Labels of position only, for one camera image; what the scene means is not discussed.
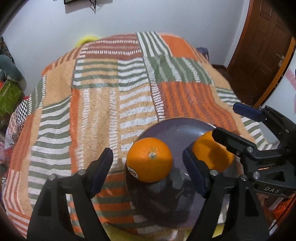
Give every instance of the door panel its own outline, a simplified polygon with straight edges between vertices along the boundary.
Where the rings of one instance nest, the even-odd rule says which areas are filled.
[[[241,101],[254,105],[262,96],[279,70],[279,62],[287,53],[291,37],[269,3],[254,0],[246,35],[234,64],[229,68],[231,77],[249,93],[238,96]]]

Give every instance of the metal screw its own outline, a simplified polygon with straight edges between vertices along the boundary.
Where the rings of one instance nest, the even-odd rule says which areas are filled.
[[[241,178],[243,181],[248,180],[248,177],[247,177],[246,175],[241,175],[240,178]]]
[[[85,170],[85,169],[81,169],[81,170],[79,170],[79,171],[77,172],[77,174],[78,174],[79,176],[83,176],[85,173],[86,173],[86,170]]]
[[[212,170],[210,170],[210,174],[212,176],[217,176],[219,174],[219,172],[217,170],[212,169]]]
[[[257,179],[259,179],[259,177],[260,177],[260,173],[259,172],[254,172],[253,173],[253,177],[257,180]]]
[[[250,153],[252,153],[253,152],[253,147],[248,146],[247,147],[247,151],[250,152]]]
[[[50,181],[53,181],[55,179],[55,174],[51,174],[49,177],[48,177],[48,180]]]

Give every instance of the white wall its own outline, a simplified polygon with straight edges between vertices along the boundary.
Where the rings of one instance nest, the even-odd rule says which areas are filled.
[[[282,113],[288,117],[291,121],[296,123],[296,79],[295,79],[295,69],[296,69],[296,53],[294,54],[291,63],[288,67],[287,72],[280,81],[279,85],[276,87],[271,96],[264,103],[278,112]],[[278,139],[272,134],[272,132],[267,129],[262,123],[262,132],[269,143],[276,143]]]
[[[223,65],[244,5],[245,0],[113,0],[94,14],[88,0],[67,6],[63,0],[29,0],[3,37],[27,80],[29,94],[49,63],[90,34],[170,32],[195,47],[207,47],[210,62]]]
[[[239,38],[240,38],[240,36],[242,34],[242,30],[244,28],[244,23],[245,23],[246,18],[247,18],[249,4],[250,4],[250,0],[244,0],[244,5],[243,5],[243,8],[242,8],[242,14],[241,14],[241,18],[240,18],[239,23],[238,23],[237,31],[235,33],[232,45],[230,47],[230,50],[228,52],[228,55],[227,55],[225,63],[224,63],[225,67],[228,67],[228,65],[229,65],[229,63],[231,61],[231,58],[232,58],[232,56],[234,54],[234,51],[235,51],[235,49],[237,47],[237,44],[239,42]]]

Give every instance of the striped cloth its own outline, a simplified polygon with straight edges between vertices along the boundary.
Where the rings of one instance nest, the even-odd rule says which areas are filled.
[[[182,231],[160,227],[134,207],[123,172],[127,152],[149,126],[177,116],[223,127],[260,150],[270,149],[259,123],[233,112],[238,101],[220,73],[171,34],[121,34],[68,52],[45,68],[22,104],[22,119],[12,115],[5,140],[9,171],[3,178],[10,219],[26,237],[47,177],[86,169],[110,147],[113,164],[92,199],[100,221],[151,240],[182,240]],[[67,200],[73,228],[83,236],[71,195]]]

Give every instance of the dark purple plate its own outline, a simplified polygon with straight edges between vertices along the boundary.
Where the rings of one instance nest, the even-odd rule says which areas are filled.
[[[162,140],[173,155],[170,174],[156,183],[138,181],[125,169],[132,202],[148,220],[171,228],[193,228],[205,200],[195,192],[182,153],[199,136],[213,129],[200,120],[180,117],[158,122],[138,137]]]

